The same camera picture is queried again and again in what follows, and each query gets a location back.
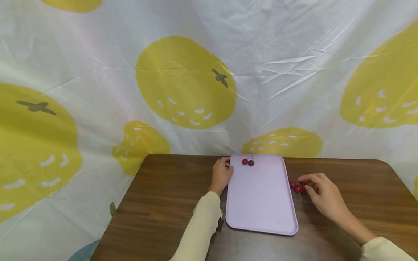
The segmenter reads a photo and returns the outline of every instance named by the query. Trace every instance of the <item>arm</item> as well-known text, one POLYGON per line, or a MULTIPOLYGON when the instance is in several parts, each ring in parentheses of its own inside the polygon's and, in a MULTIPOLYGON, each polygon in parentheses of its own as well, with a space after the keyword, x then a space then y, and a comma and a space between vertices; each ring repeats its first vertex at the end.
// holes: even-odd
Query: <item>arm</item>
POLYGON ((229 183, 234 171, 226 161, 228 157, 216 161, 213 166, 212 183, 209 192, 200 198, 193 216, 181 237, 180 244, 171 261, 204 261, 212 235, 221 217, 220 195, 229 183))
POLYGON ((338 187, 323 173, 304 175, 298 179, 310 180, 313 187, 306 185, 306 191, 318 210, 336 223, 360 246, 361 261, 413 261, 407 253, 385 238, 376 236, 360 222, 347 208, 338 187))

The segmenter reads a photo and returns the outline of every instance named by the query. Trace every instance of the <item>cherry stem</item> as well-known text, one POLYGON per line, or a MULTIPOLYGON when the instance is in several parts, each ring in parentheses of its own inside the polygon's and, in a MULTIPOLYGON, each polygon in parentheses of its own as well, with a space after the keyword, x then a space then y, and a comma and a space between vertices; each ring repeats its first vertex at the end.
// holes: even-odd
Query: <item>cherry stem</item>
POLYGON ((303 201, 303 203, 306 203, 304 200, 303 200, 303 198, 302 198, 302 196, 301 196, 301 193, 300 192, 298 192, 299 193, 299 197, 301 198, 301 200, 303 201))

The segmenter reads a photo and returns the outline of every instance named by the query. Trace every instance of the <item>forearm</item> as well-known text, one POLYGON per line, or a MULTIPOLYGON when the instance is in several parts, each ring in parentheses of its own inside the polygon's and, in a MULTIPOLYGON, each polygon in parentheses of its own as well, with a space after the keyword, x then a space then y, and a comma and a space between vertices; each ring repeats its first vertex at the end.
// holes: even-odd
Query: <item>forearm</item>
POLYGON ((348 212, 343 218, 336 220, 335 223, 341 227, 354 241, 360 246, 371 241, 377 236, 360 222, 351 212, 348 212))
POLYGON ((171 261, 205 260, 221 216, 219 204, 219 196, 214 192, 208 192, 199 200, 171 261))
POLYGON ((414 261, 394 243, 376 236, 351 213, 336 223, 362 246, 361 261, 414 261))

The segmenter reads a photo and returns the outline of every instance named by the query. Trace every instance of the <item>wrist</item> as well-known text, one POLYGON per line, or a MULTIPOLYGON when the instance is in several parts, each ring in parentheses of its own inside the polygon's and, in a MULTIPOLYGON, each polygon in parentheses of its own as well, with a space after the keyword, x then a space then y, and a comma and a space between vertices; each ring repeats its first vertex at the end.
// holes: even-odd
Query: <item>wrist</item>
POLYGON ((222 191, 224 191, 224 188, 221 188, 215 185, 210 185, 208 191, 215 192, 219 197, 221 197, 221 194, 222 194, 222 191))
POLYGON ((378 237, 370 229, 368 229, 358 218, 351 212, 345 219, 335 222, 342 230, 344 230, 354 241, 360 246, 378 237))

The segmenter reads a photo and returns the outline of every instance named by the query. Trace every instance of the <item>yellow fruit print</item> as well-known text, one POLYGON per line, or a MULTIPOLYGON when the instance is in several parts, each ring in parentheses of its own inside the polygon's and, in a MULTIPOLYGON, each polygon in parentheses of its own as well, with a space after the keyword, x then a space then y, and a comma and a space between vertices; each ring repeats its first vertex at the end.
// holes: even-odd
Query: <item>yellow fruit print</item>
POLYGON ((0 222, 52 195, 82 164, 77 128, 54 99, 0 83, 0 222))
POLYGON ((418 177, 415 179, 415 193, 414 193, 415 199, 418 200, 418 177))
POLYGON ((205 129, 234 112, 237 91, 230 71, 186 37, 168 36, 145 48, 136 79, 151 110, 175 125, 205 129))
POLYGON ((170 145, 153 127, 139 121, 128 122, 123 128, 122 142, 113 147, 112 155, 123 172, 135 176, 148 154, 168 154, 170 145))
POLYGON ((340 114, 351 124, 418 124, 418 21, 369 55, 345 88, 340 114))
POLYGON ((318 156, 321 150, 322 140, 318 135, 292 127, 277 129, 249 140, 242 147, 241 153, 313 158, 318 156))
POLYGON ((47 5, 75 13, 91 12, 98 8, 104 0, 41 0, 47 5))

